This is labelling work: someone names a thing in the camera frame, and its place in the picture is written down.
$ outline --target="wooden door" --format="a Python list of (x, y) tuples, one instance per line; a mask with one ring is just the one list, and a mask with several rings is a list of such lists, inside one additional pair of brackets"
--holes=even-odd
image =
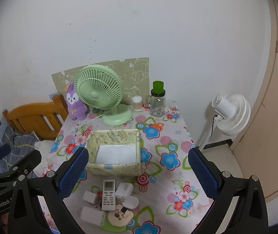
[[(278, 1), (274, 0), (274, 3), (278, 28)], [(276, 198), (278, 196), (278, 42), (272, 77), (263, 101), (233, 152), (246, 178), (252, 174), (259, 177), (266, 200)]]

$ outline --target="white fan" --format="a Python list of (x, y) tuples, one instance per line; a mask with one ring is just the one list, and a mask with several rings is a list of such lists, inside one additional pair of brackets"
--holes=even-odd
[(219, 115), (215, 115), (212, 130), (207, 131), (199, 150), (205, 147), (216, 127), (225, 135), (231, 136), (242, 131), (251, 116), (251, 107), (240, 94), (234, 94), (228, 98), (218, 95), (214, 97), (212, 107)]

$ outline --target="standing fan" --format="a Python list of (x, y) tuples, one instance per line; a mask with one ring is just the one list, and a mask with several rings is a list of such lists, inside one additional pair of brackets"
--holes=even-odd
[(231, 136), (242, 131), (251, 116), (251, 107), (240, 94), (234, 94), (228, 98), (218, 95), (214, 97), (212, 107), (219, 115), (215, 115), (213, 128), (211, 131), (207, 131), (205, 138), (199, 146), (199, 150), (205, 147), (216, 127), (225, 135)]
[(87, 105), (110, 110), (102, 118), (108, 125), (121, 125), (132, 117), (129, 106), (120, 104), (123, 97), (120, 77), (106, 66), (84, 67), (76, 76), (75, 91)]

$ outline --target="green coaster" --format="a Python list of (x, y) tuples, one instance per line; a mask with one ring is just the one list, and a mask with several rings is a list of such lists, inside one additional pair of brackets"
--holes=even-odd
[(102, 229), (107, 230), (107, 231), (112, 231), (112, 232), (122, 232), (126, 230), (126, 226), (123, 227), (117, 227), (113, 226), (110, 224), (109, 219), (107, 218), (107, 212), (105, 213), (105, 219), (104, 219), (104, 224), (101, 226)]

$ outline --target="stuffed animal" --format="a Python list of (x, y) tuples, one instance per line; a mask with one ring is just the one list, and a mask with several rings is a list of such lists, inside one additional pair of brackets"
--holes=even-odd
[(74, 84), (67, 84), (65, 90), (67, 92), (66, 100), (68, 102), (68, 111), (70, 118), (73, 120), (84, 120), (86, 118), (88, 108), (75, 92)]

